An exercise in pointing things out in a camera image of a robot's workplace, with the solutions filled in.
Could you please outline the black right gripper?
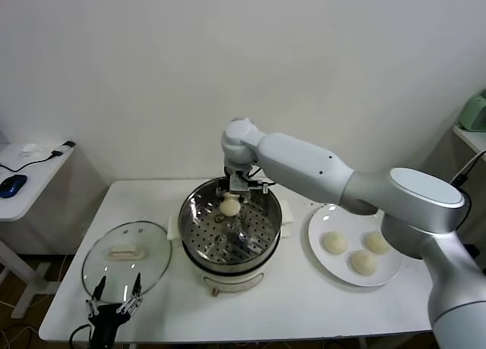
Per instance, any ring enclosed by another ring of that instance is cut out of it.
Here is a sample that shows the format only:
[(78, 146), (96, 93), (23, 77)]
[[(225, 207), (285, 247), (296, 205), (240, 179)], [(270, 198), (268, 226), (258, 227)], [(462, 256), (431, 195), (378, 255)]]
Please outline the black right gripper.
[[(240, 203), (240, 210), (249, 204), (248, 179), (252, 169), (251, 165), (244, 166), (229, 166), (224, 167), (224, 172), (229, 181), (229, 191), (239, 193), (238, 201)], [(225, 199), (225, 190), (216, 188), (216, 200), (221, 203)]]

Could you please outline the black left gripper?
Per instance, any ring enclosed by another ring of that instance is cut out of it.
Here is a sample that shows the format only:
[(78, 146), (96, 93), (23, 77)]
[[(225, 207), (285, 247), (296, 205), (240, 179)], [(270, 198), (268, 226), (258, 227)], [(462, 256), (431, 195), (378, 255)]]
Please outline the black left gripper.
[(98, 307), (105, 285), (104, 275), (90, 299), (86, 300), (88, 316), (91, 316), (89, 321), (94, 328), (90, 348), (94, 349), (113, 348), (118, 328), (131, 318), (130, 314), (134, 314), (142, 303), (140, 273), (134, 281), (131, 296), (122, 305), (113, 303)]

